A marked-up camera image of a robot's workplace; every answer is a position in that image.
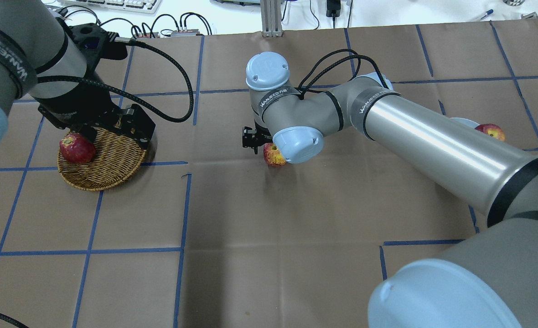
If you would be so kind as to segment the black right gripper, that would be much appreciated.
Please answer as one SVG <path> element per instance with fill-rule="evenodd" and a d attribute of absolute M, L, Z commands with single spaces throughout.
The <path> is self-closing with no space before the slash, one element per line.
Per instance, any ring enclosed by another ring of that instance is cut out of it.
<path fill-rule="evenodd" d="M 244 126 L 242 129 L 242 147 L 250 148 L 254 154 L 259 153 L 259 149 L 265 144 L 273 143 L 273 138 L 269 129 L 254 123 L 254 127 Z"/>

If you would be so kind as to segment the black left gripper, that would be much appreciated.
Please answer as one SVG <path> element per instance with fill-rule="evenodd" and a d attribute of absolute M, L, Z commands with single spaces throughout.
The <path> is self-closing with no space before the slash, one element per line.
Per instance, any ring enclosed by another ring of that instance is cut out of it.
<path fill-rule="evenodd" d="M 38 110 L 56 128 L 71 129 L 91 140 L 102 128 L 148 148 L 155 123 L 146 114 L 146 106 L 117 106 L 111 100 L 108 85 L 96 73 L 102 59 L 127 58 L 127 47 L 115 42 L 118 34 L 98 25 L 77 25 L 64 30 L 63 46 L 49 63 L 37 69 L 38 77 L 66 76 L 82 78 L 85 82 L 37 84 Z"/>

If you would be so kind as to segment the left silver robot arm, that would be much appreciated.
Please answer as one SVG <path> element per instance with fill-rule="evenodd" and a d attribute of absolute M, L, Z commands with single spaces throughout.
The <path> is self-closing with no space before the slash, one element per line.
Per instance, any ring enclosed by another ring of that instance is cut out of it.
<path fill-rule="evenodd" d="M 101 128 L 147 148 L 155 130 L 148 106 L 121 109 L 95 71 L 101 59 L 127 57 L 123 41 L 96 24 L 69 27 L 37 0 L 0 0 L 0 141 L 13 102 L 30 95 L 58 129 L 94 140 Z"/>

